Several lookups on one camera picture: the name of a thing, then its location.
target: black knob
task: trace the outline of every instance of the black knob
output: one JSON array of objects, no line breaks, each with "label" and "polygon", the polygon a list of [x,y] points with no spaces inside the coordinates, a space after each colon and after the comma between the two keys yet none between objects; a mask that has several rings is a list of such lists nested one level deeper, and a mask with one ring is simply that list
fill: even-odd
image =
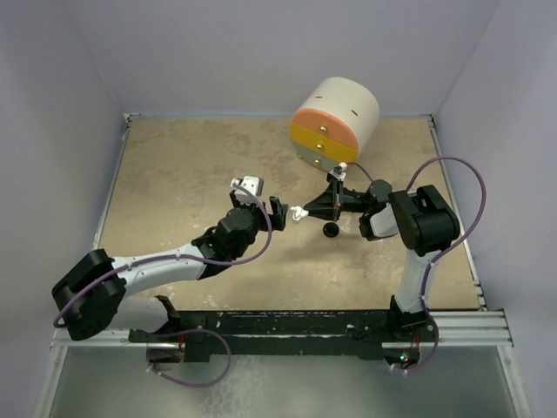
[{"label": "black knob", "polygon": [[326,237],[334,238],[339,235],[340,228],[334,222],[327,222],[325,226],[323,226],[323,233]]}]

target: white connector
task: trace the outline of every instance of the white connector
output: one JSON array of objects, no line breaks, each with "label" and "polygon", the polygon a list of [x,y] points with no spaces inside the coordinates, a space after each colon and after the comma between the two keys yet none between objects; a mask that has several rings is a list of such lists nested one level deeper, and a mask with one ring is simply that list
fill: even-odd
[{"label": "white connector", "polygon": [[299,224],[303,218],[310,214],[302,206],[293,206],[290,208],[290,211],[292,212],[292,221],[295,224]]}]

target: yellow stripe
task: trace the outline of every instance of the yellow stripe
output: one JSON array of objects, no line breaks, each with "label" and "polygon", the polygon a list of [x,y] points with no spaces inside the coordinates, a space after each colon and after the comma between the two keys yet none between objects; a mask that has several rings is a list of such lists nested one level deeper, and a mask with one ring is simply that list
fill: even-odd
[{"label": "yellow stripe", "polygon": [[[335,161],[355,161],[358,157],[357,150],[339,144],[298,124],[290,124],[290,138],[292,141]],[[318,148],[318,144],[323,146],[321,150]]]}]

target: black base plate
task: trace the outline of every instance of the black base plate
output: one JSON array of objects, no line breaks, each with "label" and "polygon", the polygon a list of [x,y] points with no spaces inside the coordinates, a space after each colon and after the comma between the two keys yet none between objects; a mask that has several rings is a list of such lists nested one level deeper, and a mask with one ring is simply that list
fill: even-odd
[{"label": "black base plate", "polygon": [[[421,341],[433,341],[420,327],[394,332],[387,326],[389,310],[334,311],[178,311],[182,329],[203,327],[223,335],[233,354],[351,355],[362,360],[382,360],[382,343],[407,342],[419,330]],[[178,338],[162,339],[177,342]],[[131,330],[130,342],[161,341]],[[226,354],[225,347],[207,334],[185,338],[184,361],[209,361],[212,354]]]}]

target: black mount bracket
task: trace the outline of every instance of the black mount bracket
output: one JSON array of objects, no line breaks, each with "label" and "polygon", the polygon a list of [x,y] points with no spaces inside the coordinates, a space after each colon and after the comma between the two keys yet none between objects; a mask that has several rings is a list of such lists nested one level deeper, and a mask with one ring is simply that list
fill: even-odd
[{"label": "black mount bracket", "polygon": [[[52,297],[62,309],[93,280],[112,270],[112,259],[105,250],[88,252],[53,288]],[[125,280],[116,274],[91,289],[64,315],[70,337],[85,340],[108,327],[125,294]]]}]

